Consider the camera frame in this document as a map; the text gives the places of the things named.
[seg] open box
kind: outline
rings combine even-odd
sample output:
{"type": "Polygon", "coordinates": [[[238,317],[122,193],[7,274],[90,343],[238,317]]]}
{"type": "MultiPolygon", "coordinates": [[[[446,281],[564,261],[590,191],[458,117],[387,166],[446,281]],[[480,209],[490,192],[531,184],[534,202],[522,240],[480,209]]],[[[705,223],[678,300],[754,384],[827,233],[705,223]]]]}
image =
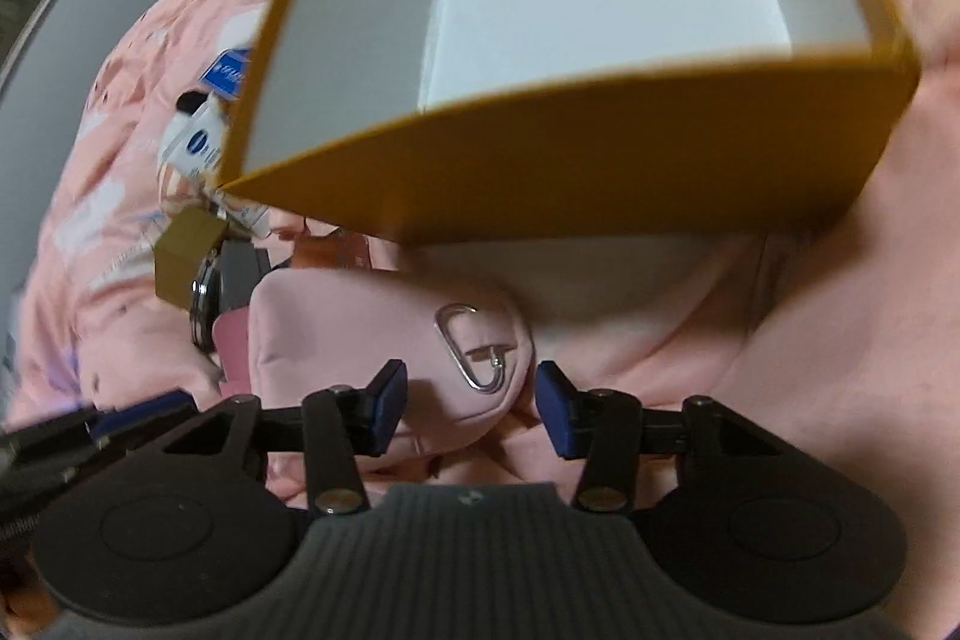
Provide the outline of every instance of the open box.
{"type": "Polygon", "coordinates": [[[918,73],[891,0],[274,0],[221,179],[402,242],[791,227],[918,73]]]}

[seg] bed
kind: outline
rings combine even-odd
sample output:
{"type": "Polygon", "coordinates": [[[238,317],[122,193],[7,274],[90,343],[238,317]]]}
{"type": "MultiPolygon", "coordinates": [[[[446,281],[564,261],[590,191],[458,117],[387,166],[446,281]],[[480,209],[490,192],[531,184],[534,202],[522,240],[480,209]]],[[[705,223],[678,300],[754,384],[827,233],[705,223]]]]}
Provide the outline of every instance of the bed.
{"type": "MultiPolygon", "coordinates": [[[[40,228],[8,425],[177,386],[200,405],[219,400],[219,367],[191,344],[186,313],[154,295],[152,242],[168,220],[157,145],[176,98],[253,36],[266,2],[161,0],[102,66],[40,228]]],[[[513,287],[539,357],[582,386],[647,405],[711,393],[880,493],[911,539],[888,609],[913,636],[941,640],[960,622],[960,0],[901,4],[923,81],[861,199],[829,231],[587,241],[577,263],[554,248],[552,266],[541,244],[433,247],[410,260],[513,287]],[[584,297],[594,297],[589,311],[584,297]],[[570,317],[576,333],[558,328],[570,317]]],[[[569,490],[575,474],[549,452],[524,394],[438,475],[411,464],[383,482],[555,480],[569,490]]]]}

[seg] silver carabiner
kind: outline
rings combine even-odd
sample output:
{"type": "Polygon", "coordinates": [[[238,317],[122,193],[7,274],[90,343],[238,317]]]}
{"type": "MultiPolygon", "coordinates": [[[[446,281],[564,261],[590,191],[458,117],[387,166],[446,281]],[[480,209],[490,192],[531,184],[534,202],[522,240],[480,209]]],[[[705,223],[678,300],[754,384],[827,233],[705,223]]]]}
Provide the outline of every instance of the silver carabiner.
{"type": "Polygon", "coordinates": [[[489,383],[481,383],[481,381],[477,379],[477,376],[473,374],[469,360],[467,360],[467,357],[460,351],[460,348],[457,347],[457,343],[453,341],[448,330],[448,323],[451,317],[461,313],[476,312],[477,309],[469,304],[448,304],[437,311],[434,317],[434,326],[437,327],[440,337],[443,338],[443,343],[446,345],[446,349],[450,352],[451,359],[453,359],[453,362],[457,365],[460,374],[464,376],[467,385],[477,393],[496,393],[501,389],[503,381],[507,377],[507,357],[504,347],[502,345],[490,346],[490,364],[493,367],[493,379],[489,383]]]}

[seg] pink blanket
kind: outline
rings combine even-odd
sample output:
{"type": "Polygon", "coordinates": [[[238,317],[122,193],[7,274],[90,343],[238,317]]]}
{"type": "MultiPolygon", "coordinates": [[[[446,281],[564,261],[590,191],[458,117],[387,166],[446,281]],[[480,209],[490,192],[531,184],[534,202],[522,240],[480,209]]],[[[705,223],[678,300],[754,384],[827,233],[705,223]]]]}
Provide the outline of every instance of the pink blanket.
{"type": "MultiPolygon", "coordinates": [[[[219,398],[186,315],[152,295],[166,220],[157,145],[176,97],[256,28],[266,1],[162,0],[104,64],[41,230],[8,423],[175,386],[202,405],[219,398]]],[[[890,612],[939,640],[960,623],[960,0],[901,1],[925,76],[851,215],[802,252],[717,242],[643,307],[550,351],[582,386],[647,404],[714,393],[885,496],[911,541],[890,612]]],[[[440,480],[568,491],[577,471],[554,458],[525,394],[493,435],[443,460],[440,480]]],[[[397,479],[426,480],[424,465],[384,476],[397,479]]]]}

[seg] gray headboard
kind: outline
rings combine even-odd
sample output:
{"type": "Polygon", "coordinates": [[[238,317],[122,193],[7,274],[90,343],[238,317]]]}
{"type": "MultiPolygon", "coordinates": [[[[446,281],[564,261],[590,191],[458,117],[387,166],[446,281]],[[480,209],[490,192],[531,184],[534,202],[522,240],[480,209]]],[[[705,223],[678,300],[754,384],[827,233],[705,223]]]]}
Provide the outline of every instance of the gray headboard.
{"type": "Polygon", "coordinates": [[[0,333],[104,58],[157,0],[43,0],[0,68],[0,333]]]}

